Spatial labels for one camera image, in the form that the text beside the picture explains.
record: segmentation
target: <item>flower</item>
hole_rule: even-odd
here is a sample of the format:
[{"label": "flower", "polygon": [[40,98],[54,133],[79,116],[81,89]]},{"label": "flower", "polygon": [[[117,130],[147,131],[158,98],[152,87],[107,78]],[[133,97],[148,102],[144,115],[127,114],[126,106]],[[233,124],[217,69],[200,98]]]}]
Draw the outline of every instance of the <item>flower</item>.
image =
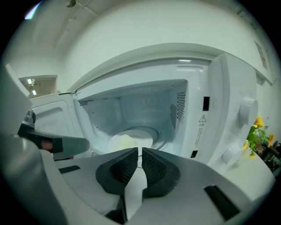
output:
[{"label": "flower", "polygon": [[273,139],[274,139],[274,134],[270,134],[269,135],[269,139],[268,139],[268,148],[271,146],[271,142],[273,141]]},{"label": "flower", "polygon": [[253,125],[255,128],[257,128],[257,127],[264,127],[264,123],[263,123],[263,120],[262,120],[262,117],[261,116],[258,116],[257,118],[256,118],[256,121],[255,121],[255,123],[254,123],[254,125]]},{"label": "flower", "polygon": [[246,140],[245,143],[244,143],[244,145],[243,145],[243,147],[242,147],[242,150],[243,150],[243,151],[247,149],[248,144],[249,144],[249,141]]},{"label": "flower", "polygon": [[255,157],[256,157],[256,154],[250,154],[248,157],[249,157],[250,159],[255,158]]}]

